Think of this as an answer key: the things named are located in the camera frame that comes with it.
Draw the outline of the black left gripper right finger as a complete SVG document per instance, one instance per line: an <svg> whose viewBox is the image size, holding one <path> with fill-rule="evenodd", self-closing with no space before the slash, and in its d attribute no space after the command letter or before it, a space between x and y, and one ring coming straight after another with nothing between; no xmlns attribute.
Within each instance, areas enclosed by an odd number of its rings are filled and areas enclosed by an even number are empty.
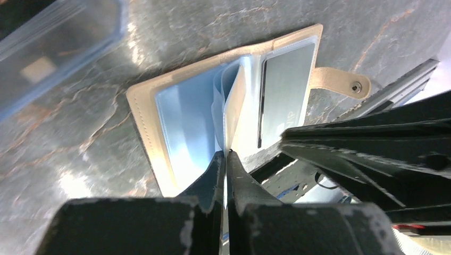
<svg viewBox="0 0 451 255"><path fill-rule="evenodd" d="M287 204L226 159L231 254L401 254L391 223L372 203Z"/></svg>

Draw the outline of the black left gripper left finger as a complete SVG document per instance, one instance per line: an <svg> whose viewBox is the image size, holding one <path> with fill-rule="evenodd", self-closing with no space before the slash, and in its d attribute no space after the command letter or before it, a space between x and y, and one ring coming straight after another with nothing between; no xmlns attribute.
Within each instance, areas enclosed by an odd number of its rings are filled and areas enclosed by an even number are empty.
<svg viewBox="0 0 451 255"><path fill-rule="evenodd" d="M55 214L36 254L220 254L225 157L174 198L83 198Z"/></svg>

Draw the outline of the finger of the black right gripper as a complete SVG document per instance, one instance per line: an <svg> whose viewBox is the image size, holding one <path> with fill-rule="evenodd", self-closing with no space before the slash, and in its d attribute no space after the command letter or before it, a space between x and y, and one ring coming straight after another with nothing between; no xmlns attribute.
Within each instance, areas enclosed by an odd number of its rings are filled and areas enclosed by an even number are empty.
<svg viewBox="0 0 451 255"><path fill-rule="evenodd" d="M450 204L450 119L290 129L280 149L383 210Z"/></svg>

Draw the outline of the gold credit card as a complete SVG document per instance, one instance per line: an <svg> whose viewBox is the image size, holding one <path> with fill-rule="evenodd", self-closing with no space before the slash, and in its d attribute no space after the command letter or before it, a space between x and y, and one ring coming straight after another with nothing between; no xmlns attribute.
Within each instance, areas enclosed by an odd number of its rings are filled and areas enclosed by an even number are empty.
<svg viewBox="0 0 451 255"><path fill-rule="evenodd" d="M246 74L244 67L240 65L224 105L224 152L226 154L232 146L245 95Z"/></svg>

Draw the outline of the tan leather card holder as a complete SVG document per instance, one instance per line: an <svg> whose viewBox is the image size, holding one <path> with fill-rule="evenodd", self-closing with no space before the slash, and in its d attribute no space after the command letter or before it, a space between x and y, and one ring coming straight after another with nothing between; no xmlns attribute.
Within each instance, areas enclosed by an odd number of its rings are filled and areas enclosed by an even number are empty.
<svg viewBox="0 0 451 255"><path fill-rule="evenodd" d="M217 151L256 154L302 126L312 89L365 99L370 79L316 67L323 26L243 46L131 86L127 100L164 197L175 197Z"/></svg>

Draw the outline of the black VIP card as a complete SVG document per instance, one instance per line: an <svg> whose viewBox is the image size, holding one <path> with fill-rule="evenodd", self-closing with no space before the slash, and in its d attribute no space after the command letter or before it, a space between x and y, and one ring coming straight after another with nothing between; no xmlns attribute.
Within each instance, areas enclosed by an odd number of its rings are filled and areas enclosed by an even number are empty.
<svg viewBox="0 0 451 255"><path fill-rule="evenodd" d="M263 61L258 148L280 140L288 128L304 124L307 87L315 43L289 46L269 53Z"/></svg>

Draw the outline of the clear acrylic card box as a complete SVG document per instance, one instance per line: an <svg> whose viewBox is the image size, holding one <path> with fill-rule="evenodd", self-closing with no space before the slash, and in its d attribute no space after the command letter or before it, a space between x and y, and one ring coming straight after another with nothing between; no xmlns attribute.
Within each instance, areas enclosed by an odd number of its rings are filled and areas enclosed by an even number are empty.
<svg viewBox="0 0 451 255"><path fill-rule="evenodd" d="M1 119L119 42L126 1L1 1Z"/></svg>

